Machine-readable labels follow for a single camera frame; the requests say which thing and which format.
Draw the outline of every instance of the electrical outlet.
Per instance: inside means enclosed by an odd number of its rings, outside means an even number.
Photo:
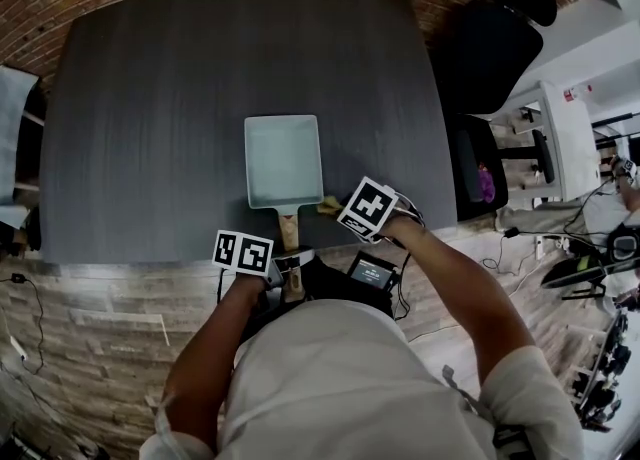
[[[542,236],[536,236],[536,261],[540,261],[544,257],[544,245],[542,244]]]
[[[28,358],[27,352],[24,350],[22,346],[20,346],[20,343],[18,342],[18,340],[13,336],[11,336],[11,346],[15,348],[15,350],[18,352],[18,355],[20,355],[20,358],[23,361],[27,360]]]

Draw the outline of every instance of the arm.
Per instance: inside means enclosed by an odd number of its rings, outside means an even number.
[[[384,232],[407,248],[471,336],[481,384],[507,354],[534,344],[500,284],[476,262],[405,217],[394,218]]]
[[[211,317],[171,368],[165,397],[171,430],[197,437],[216,450],[218,412],[227,396],[240,338],[264,289],[259,277],[238,276]]]
[[[620,187],[620,196],[625,207],[630,213],[634,213],[640,209],[640,190],[632,188],[629,184],[629,178],[626,175],[618,177],[618,185]]]

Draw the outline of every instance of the office chair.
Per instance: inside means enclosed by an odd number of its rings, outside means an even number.
[[[553,163],[551,162],[551,154],[547,147],[547,141],[544,135],[537,129],[534,129],[531,133],[533,134],[533,146],[499,149],[498,153],[500,158],[503,160],[536,160],[538,169],[544,174],[545,181],[547,183],[553,183],[556,175],[553,170]]]
[[[508,200],[502,156],[489,122],[471,114],[489,114],[506,102],[518,79],[542,50],[542,36],[529,24],[547,26],[556,17],[555,0],[478,0],[461,11],[451,41],[434,53],[434,68],[449,137],[458,220],[495,211]],[[553,178],[544,137],[534,133],[534,159],[545,178]],[[480,199],[480,164],[493,178],[495,197]]]

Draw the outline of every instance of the white shirt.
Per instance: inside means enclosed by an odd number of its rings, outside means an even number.
[[[632,187],[637,188],[637,184],[634,182]],[[640,213],[629,212],[614,182],[605,184],[591,197],[583,197],[582,203],[584,222],[595,245],[606,246],[609,233],[622,223],[640,225]]]
[[[537,460],[582,458],[578,419],[538,348],[502,359],[480,402],[497,423],[526,427]],[[427,372],[391,318],[319,300],[254,338],[233,376],[218,458],[496,459],[493,435],[456,390]],[[213,456],[172,432],[140,449],[145,460]]]

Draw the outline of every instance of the dark gray table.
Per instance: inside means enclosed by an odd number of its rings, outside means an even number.
[[[277,238],[247,204],[244,119],[318,117],[326,195],[363,175],[456,222],[433,72],[408,0],[128,0],[77,20],[44,133],[44,258],[207,259],[218,229]],[[302,208],[315,247],[354,243]]]

